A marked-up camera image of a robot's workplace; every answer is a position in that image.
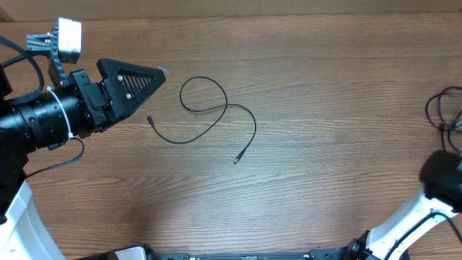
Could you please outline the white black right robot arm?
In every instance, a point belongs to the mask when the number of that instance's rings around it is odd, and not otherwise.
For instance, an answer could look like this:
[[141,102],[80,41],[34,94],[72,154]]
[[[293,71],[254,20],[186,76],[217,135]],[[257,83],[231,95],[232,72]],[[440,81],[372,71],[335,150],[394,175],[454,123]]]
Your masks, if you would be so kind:
[[461,213],[461,156],[433,152],[419,174],[416,193],[383,224],[349,245],[343,259],[405,259],[407,250],[441,222]]

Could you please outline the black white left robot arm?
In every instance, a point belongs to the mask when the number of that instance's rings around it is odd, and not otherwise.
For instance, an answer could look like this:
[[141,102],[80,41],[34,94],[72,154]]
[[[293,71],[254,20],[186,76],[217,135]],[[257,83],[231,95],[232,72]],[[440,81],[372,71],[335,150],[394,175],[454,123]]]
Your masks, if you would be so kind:
[[85,151],[84,138],[132,116],[166,81],[162,68],[109,58],[97,68],[98,82],[74,70],[67,86],[1,107],[2,259],[64,259],[40,215],[31,179],[75,163]]

